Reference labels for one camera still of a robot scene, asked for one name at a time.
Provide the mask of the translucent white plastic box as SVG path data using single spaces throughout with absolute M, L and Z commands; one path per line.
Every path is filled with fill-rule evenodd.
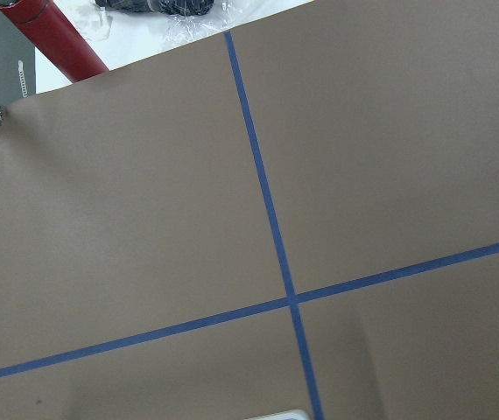
M 248 420 L 309 420 L 310 417 L 302 409 L 290 409 L 278 413 L 256 416 Z

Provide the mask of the crumpled clear plastic bag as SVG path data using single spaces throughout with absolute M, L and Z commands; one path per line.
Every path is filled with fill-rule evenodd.
M 248 19 L 265 1 L 214 1 L 203 16 L 170 16 L 161 13 L 135 13 L 99 7 L 95 1 L 64 1 L 67 16 L 83 38 L 102 41 L 109 38 L 115 21 L 144 26 L 151 39 L 164 45 L 194 42 L 222 32 Z

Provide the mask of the folded blue umbrella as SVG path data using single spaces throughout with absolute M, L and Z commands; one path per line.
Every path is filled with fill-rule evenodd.
M 209 13 L 214 0 L 95 0 L 95 4 L 115 11 L 191 17 Z

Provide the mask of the red cylinder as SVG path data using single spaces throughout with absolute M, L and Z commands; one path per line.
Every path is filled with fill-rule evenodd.
M 108 72 L 55 2 L 0 1 L 0 12 L 72 83 Z

